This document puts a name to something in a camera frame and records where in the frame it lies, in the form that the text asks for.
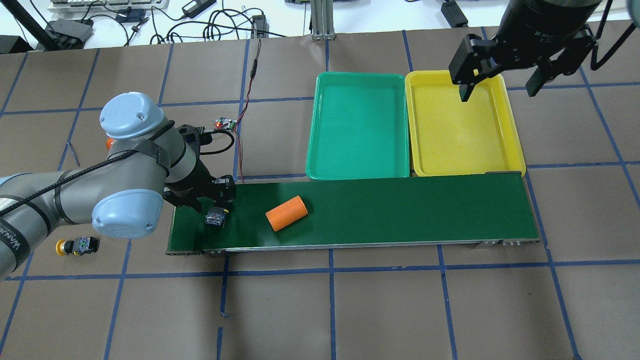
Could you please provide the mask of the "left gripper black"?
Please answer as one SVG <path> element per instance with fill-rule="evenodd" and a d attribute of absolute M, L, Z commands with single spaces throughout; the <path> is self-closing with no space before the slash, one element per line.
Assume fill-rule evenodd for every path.
<path fill-rule="evenodd" d="M 172 162 L 162 191 L 162 198 L 173 206 L 192 208 L 196 212 L 202 211 L 199 198 L 208 198 L 213 206 L 231 210 L 237 198 L 237 189 L 232 175 L 214 177 L 201 160 L 201 156 L 219 155 L 231 149 L 235 137 L 231 131 L 207 130 L 202 126 L 181 125 L 177 128 L 183 139 L 183 150 Z M 230 143 L 220 150 L 201 152 L 201 146 L 210 145 L 213 135 L 224 134 L 230 138 Z"/>

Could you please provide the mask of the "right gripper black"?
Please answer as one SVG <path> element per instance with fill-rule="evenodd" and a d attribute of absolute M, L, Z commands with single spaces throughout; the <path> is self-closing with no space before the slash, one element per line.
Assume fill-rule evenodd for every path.
<path fill-rule="evenodd" d="M 596 38 L 589 27 L 565 39 L 552 41 L 549 37 L 527 37 L 519 33 L 515 38 L 483 39 L 467 34 L 455 51 L 448 66 L 451 82 L 459 85 L 459 96 L 466 103 L 477 84 L 502 72 L 535 68 L 526 82 L 529 97 L 535 97 L 545 84 L 559 75 L 573 75 L 595 47 Z"/>

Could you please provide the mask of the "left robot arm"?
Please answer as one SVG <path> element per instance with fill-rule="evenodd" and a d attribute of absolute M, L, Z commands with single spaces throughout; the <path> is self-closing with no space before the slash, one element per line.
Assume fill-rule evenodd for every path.
<path fill-rule="evenodd" d="M 112 139 L 105 161 L 79 170 L 24 172 L 1 178 L 1 278 L 20 268 L 59 227 L 91 224 L 114 239 L 141 239 L 158 226 L 165 202 L 200 212 L 201 198 L 228 207 L 231 175 L 213 177 L 199 142 L 144 93 L 112 98 L 99 114 Z"/>

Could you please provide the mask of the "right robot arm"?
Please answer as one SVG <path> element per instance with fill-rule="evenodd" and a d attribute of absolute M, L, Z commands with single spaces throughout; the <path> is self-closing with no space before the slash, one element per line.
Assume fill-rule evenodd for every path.
<path fill-rule="evenodd" d="M 451 59 L 448 70 L 461 101 L 468 101 L 480 82 L 505 71 L 535 68 L 525 85 L 534 97 L 558 76 L 576 73 L 587 56 L 590 69 L 599 70 L 639 27 L 639 2 L 629 0 L 631 24 L 598 58 L 613 3 L 605 3 L 598 29 L 592 31 L 587 22 L 600 4 L 599 0 L 511 0 L 492 39 L 467 34 Z"/>

